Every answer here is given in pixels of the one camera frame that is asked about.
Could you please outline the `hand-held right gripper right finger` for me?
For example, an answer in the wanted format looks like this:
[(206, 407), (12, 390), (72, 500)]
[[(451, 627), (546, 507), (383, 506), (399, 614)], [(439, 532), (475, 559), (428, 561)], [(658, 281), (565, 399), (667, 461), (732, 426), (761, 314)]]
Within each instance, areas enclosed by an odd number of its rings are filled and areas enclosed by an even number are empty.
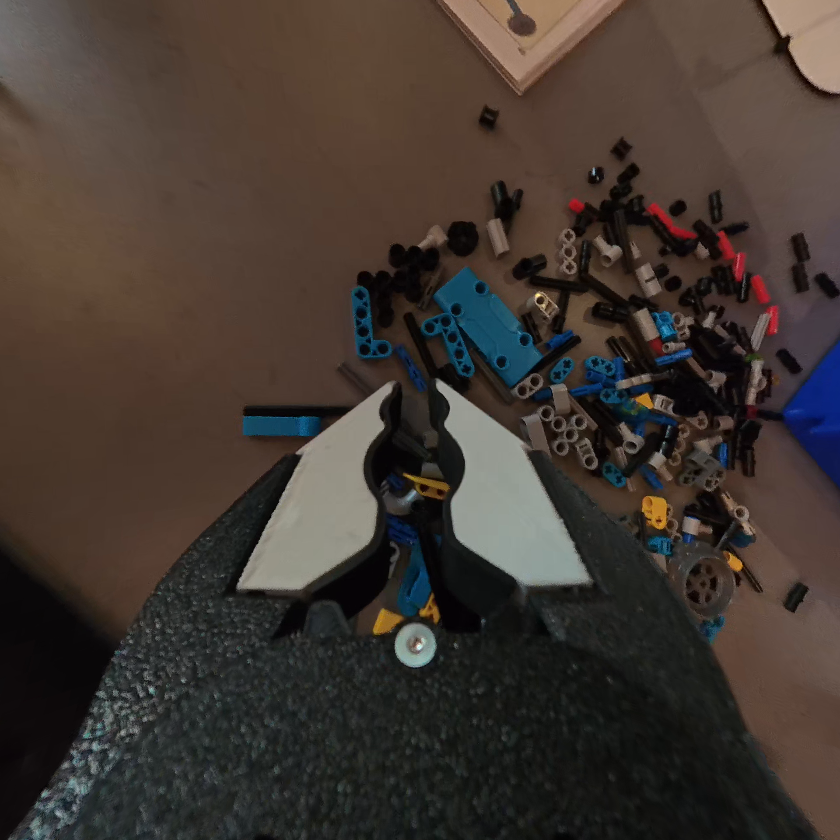
[(428, 403), (449, 484), (439, 554), (447, 591), (472, 613), (494, 615), (516, 593), (593, 590), (550, 457), (443, 381)]

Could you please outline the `white tablet stand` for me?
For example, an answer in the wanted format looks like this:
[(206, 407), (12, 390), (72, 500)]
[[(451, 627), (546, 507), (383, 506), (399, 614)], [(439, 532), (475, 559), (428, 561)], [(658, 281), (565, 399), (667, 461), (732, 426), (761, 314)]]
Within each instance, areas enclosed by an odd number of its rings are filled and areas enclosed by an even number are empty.
[(762, 1), (796, 69), (814, 88), (839, 94), (839, 2)]

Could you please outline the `blue storage bin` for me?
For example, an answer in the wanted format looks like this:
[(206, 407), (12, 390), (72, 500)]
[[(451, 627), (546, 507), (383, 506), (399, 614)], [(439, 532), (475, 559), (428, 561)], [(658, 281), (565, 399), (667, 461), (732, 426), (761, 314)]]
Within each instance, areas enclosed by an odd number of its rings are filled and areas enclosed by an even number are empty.
[(839, 486), (839, 343), (822, 358), (783, 410), (784, 425)]

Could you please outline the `pile of toy brick parts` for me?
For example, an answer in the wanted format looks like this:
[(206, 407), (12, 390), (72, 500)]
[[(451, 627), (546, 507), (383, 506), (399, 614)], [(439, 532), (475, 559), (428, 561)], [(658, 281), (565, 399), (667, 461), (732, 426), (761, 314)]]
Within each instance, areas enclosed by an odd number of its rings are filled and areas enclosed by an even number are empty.
[(656, 202), (632, 151), (611, 148), (623, 167), (599, 204), (570, 199), (553, 275), (544, 253), (513, 266), (518, 312), (467, 266), (447, 277), (443, 257), (476, 256), (478, 227), (435, 225), (392, 245), (390, 269), (358, 275), (355, 349), (399, 360), (422, 394), (485, 376), (530, 448), (643, 494), (621, 523), (711, 642), (739, 585), (763, 590), (742, 559), (757, 528), (728, 478), (755, 477), (763, 427), (784, 424), (779, 374), (804, 367), (774, 346), (781, 300), (738, 241), (749, 222), (725, 223), (720, 190), (703, 210)]

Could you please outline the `instruction booklet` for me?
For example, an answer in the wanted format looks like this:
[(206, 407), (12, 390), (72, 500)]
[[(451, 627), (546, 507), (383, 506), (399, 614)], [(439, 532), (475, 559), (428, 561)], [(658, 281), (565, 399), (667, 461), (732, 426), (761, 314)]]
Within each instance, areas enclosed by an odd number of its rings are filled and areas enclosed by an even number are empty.
[(468, 41), (522, 95), (622, 1), (437, 1)]

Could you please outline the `blue brick beam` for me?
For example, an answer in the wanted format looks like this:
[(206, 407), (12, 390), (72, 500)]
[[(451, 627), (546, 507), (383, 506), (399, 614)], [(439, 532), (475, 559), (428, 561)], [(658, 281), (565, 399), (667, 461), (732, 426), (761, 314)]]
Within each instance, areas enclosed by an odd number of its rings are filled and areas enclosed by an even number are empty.
[(328, 421), (349, 411), (349, 406), (246, 405), (242, 411), (242, 432), (247, 437), (314, 438)]

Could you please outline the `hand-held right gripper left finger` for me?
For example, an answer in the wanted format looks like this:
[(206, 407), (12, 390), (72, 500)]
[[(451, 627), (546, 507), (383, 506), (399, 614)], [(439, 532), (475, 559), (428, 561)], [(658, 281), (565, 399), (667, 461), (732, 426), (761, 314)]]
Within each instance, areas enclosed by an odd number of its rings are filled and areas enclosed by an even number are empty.
[(388, 381), (291, 458), (237, 594), (330, 601), (357, 615), (382, 593), (391, 551), (381, 484), (402, 401), (402, 385)]

